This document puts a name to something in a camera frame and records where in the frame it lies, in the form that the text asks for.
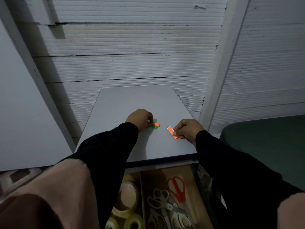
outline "green cushion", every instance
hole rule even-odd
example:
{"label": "green cushion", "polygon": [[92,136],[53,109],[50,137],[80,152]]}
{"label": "green cushion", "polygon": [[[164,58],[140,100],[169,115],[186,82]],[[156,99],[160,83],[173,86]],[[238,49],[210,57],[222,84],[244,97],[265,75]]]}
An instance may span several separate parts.
{"label": "green cushion", "polygon": [[305,190],[305,115],[234,123],[220,139]]}

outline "hand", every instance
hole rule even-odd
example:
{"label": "hand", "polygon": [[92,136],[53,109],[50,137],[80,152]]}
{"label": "hand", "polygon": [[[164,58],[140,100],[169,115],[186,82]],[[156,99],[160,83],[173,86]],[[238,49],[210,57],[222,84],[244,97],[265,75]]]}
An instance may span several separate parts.
{"label": "hand", "polygon": [[204,130],[204,128],[195,119],[185,119],[181,120],[173,130],[174,136],[179,136],[181,139],[189,139],[193,144],[195,144],[197,133]]}
{"label": "hand", "polygon": [[138,110],[131,113],[125,122],[133,123],[138,127],[139,132],[141,132],[149,125],[150,122],[153,122],[153,115],[151,112],[139,108]]}

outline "orange paper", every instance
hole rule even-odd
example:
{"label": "orange paper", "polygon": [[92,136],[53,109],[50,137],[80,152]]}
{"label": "orange paper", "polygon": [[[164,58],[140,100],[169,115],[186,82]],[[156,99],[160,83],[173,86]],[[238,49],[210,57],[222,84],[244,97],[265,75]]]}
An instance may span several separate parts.
{"label": "orange paper", "polygon": [[168,127],[167,127],[167,130],[173,135],[174,130],[172,129],[172,127],[168,126]]}

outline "red scissors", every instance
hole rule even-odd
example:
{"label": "red scissors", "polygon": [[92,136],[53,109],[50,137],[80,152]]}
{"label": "red scissors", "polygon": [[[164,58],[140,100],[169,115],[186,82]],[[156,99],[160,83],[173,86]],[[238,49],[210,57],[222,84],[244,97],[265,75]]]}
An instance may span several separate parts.
{"label": "red scissors", "polygon": [[[182,191],[181,191],[180,187],[178,186],[178,183],[177,183],[176,179],[178,179],[178,180],[182,183],[182,186],[183,186],[183,190],[182,190]],[[173,183],[173,186],[174,186],[174,188],[175,188],[175,191],[170,189],[170,185],[169,185],[170,182]],[[193,228],[193,229],[196,229],[195,223],[194,223],[194,221],[193,221],[193,218],[192,218],[192,216],[191,216],[191,213],[190,213],[190,211],[189,211],[189,208],[188,208],[188,206],[187,206],[187,204],[186,204],[186,202],[185,202],[185,184],[184,184],[184,181],[182,180],[182,178],[181,178],[181,177],[177,177],[177,176],[172,177],[172,178],[169,178],[169,179],[167,180],[167,186],[168,186],[168,191],[169,191],[169,192],[170,192],[179,202],[182,203],[183,208],[184,208],[184,210],[185,210],[185,212],[186,212],[186,215],[189,217],[189,220],[190,220],[190,222],[191,222],[192,228]]]}

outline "white tabletop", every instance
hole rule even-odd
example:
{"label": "white tabletop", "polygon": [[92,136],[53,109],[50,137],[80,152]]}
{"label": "white tabletop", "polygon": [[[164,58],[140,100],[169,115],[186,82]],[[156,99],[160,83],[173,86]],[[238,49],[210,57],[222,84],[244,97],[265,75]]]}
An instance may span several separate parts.
{"label": "white tabletop", "polygon": [[78,146],[90,136],[112,130],[124,123],[128,115],[138,108],[150,111],[154,121],[160,123],[160,127],[148,127],[139,133],[138,141],[127,162],[196,153],[193,144],[186,139],[175,139],[166,129],[168,125],[174,128],[182,119],[192,118],[169,85],[102,89]]}

